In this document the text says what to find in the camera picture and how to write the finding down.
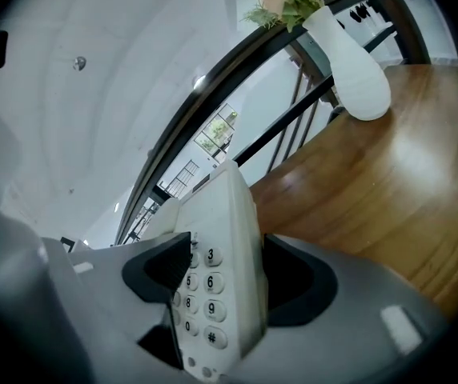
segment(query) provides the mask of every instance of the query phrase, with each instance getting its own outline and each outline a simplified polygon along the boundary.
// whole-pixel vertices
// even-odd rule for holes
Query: window
[[[226,159],[227,149],[235,132],[234,126],[237,117],[238,113],[229,104],[226,104],[195,138],[197,145],[218,163],[222,163]]]
[[[172,179],[171,183],[165,191],[173,198],[178,198],[181,193],[186,189],[188,182],[195,176],[199,167],[193,162],[189,161],[184,168]]]

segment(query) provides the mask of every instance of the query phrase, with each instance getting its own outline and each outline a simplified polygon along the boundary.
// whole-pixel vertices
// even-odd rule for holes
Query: white ceiling
[[[81,237],[133,185],[194,76],[238,39],[233,11],[227,0],[14,1],[0,17],[0,115],[23,161],[6,211]]]

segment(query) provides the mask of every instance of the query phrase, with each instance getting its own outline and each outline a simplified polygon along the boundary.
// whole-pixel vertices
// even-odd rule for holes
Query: wooden table
[[[338,117],[251,188],[263,233],[383,263],[458,311],[458,67],[386,69],[392,106]]]

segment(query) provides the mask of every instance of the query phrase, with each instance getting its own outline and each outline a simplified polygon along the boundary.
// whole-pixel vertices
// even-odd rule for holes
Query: white vase
[[[327,6],[303,26],[327,55],[339,100],[348,113],[363,121],[382,117],[391,105],[391,88],[373,57],[343,30]]]

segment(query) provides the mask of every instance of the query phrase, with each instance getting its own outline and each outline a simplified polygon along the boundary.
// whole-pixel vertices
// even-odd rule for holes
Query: staircase railing
[[[337,14],[363,0],[324,1],[332,13]],[[399,4],[398,0],[376,0],[375,6],[382,12],[386,20],[392,20],[393,25],[382,30],[370,40],[365,45],[366,50],[372,51],[386,37],[396,31],[395,39],[406,63],[429,63],[430,59],[424,40],[421,38],[418,26],[408,9]],[[283,26],[275,26],[269,30],[261,27],[241,41],[211,69],[204,80],[204,88],[194,90],[191,93],[163,131],[154,149],[149,153],[124,210],[115,244],[124,242],[148,198],[152,198],[161,205],[170,197],[157,186],[157,183],[159,183],[168,166],[213,111],[255,70],[304,33],[306,30],[302,26],[295,27],[291,33],[288,33]],[[236,156],[235,161],[240,166],[248,161],[313,103],[325,95],[333,84],[331,75],[323,77],[314,84],[252,144],[242,150]]]

